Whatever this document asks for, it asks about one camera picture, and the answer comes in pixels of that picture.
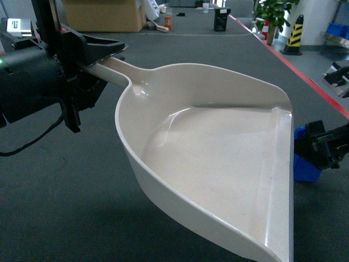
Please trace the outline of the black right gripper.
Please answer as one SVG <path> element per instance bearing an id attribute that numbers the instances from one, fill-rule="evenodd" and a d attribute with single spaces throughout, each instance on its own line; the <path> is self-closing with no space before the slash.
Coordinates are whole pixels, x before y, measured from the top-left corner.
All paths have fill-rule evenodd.
<path id="1" fill-rule="evenodd" d="M 295 154 L 318 170 L 338 169 L 348 153 L 348 124 L 326 131 L 322 121 L 305 125 L 305 133 L 295 139 Z"/>

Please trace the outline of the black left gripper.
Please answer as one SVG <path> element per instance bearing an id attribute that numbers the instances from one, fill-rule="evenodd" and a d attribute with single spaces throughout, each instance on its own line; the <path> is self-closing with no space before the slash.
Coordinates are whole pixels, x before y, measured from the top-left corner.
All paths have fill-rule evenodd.
<path id="1" fill-rule="evenodd" d="M 123 52 L 119 40 L 82 35 L 61 28 L 47 40 L 1 32 L 1 127 L 58 103 L 60 120 L 80 131 L 79 111 L 93 108 L 107 81 L 83 72 L 99 60 Z"/>

